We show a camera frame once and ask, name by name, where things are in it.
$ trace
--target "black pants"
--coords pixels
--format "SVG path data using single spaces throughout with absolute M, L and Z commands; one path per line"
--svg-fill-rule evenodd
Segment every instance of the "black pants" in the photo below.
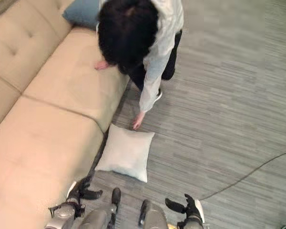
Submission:
M 170 80 L 174 73 L 175 73 L 175 64 L 176 64 L 176 58 L 177 58 L 177 49 L 178 45 L 181 39 L 182 30 L 180 30 L 179 33 L 175 36 L 175 46 L 172 50 L 172 53 L 170 55 L 170 59 L 168 60 L 168 63 L 166 65 L 166 68 L 162 74 L 163 80 Z M 144 87 L 144 78 L 145 78 L 146 71 L 144 69 L 144 65 L 140 64 L 138 67 L 136 67 L 134 70 L 132 70 L 129 73 L 129 77 L 131 80 L 135 83 L 135 85 L 142 91 Z

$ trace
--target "throw pillow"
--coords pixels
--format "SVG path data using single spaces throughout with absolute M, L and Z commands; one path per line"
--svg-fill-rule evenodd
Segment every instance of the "throw pillow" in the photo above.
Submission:
M 154 133 L 110 125 L 103 155 L 95 170 L 114 171 L 147 182 L 147 158 Z
M 71 24 L 95 30 L 99 6 L 99 0 L 75 0 L 62 16 Z

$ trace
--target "beige couch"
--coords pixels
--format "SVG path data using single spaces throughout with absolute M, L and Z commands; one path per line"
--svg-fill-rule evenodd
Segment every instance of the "beige couch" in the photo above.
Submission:
M 0 16 L 0 229 L 40 229 L 87 175 L 126 88 L 72 0 L 18 0 Z

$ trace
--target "white long-sleeve shirt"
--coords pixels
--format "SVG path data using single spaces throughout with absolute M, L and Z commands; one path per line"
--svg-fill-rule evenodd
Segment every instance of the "white long-sleeve shirt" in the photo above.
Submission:
M 100 7 L 106 0 L 100 0 Z M 149 54 L 144 58 L 146 70 L 144 87 L 140 98 L 140 110 L 149 111 L 157 97 L 171 51 L 175 45 L 175 35 L 184 24 L 184 12 L 181 0 L 151 0 L 159 13 L 156 41 L 150 47 Z

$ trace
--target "black cable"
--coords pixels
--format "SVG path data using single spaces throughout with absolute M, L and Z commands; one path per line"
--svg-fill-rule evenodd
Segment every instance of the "black cable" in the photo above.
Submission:
M 238 181 L 236 181 L 235 183 L 233 183 L 233 184 L 231 184 L 231 185 L 225 187 L 225 188 L 222 189 L 222 190 L 219 190 L 219 191 L 217 191 L 217 192 L 215 192 L 215 193 L 213 193 L 213 194 L 211 194 L 211 195 L 209 195 L 209 196 L 207 196 L 207 197 L 205 197 L 205 198 L 202 198 L 201 200 L 209 199 L 209 198 L 211 198 L 211 197 L 213 197 L 213 196 L 215 196 L 215 195 L 217 195 L 217 194 L 219 194 L 219 193 L 221 193 L 221 192 L 223 192 L 223 191 L 226 191 L 228 188 L 231 188 L 231 187 L 237 185 L 239 182 L 241 182 L 241 181 L 243 181 L 244 179 L 246 179 L 248 176 L 250 176 L 251 174 L 253 174 L 253 173 L 256 172 L 257 170 L 259 170 L 259 169 L 260 169 L 261 167 L 263 167 L 264 165 L 268 164 L 269 162 L 271 162 L 271 161 L 273 161 L 273 160 L 275 160 L 275 159 L 277 159 L 277 158 L 279 158 L 279 157 L 281 157 L 281 156 L 285 156 L 285 155 L 286 155 L 286 153 L 281 154 L 281 155 L 279 155 L 279 156 L 276 156 L 276 157 L 274 157 L 274 158 L 272 158 L 272 159 L 270 159 L 270 160 L 264 162 L 262 165 L 260 165 L 259 167 L 255 168 L 254 170 L 252 170 L 250 173 L 248 173 L 246 176 L 244 176 L 244 177 L 241 178 L 240 180 L 238 180 Z

